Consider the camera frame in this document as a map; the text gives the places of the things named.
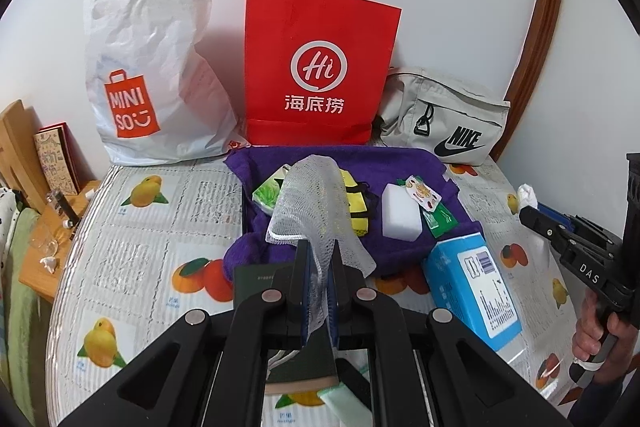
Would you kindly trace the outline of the right hand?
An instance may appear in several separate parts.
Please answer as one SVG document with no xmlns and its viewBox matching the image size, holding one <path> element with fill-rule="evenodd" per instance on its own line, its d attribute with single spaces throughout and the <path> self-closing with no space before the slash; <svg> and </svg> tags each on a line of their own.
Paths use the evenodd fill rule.
<svg viewBox="0 0 640 427">
<path fill-rule="evenodd" d="M 604 330 L 617 338 L 603 365 L 593 376 L 596 384 L 611 384 L 622 378 L 631 363 L 634 347 L 638 340 L 638 329 L 631 324 L 620 321 L 615 313 L 608 318 L 604 328 L 597 319 L 597 294 L 590 288 L 585 290 L 582 300 L 582 312 L 576 323 L 576 331 L 572 339 L 572 352 L 580 361 L 588 361 L 601 350 L 601 339 Z"/>
</svg>

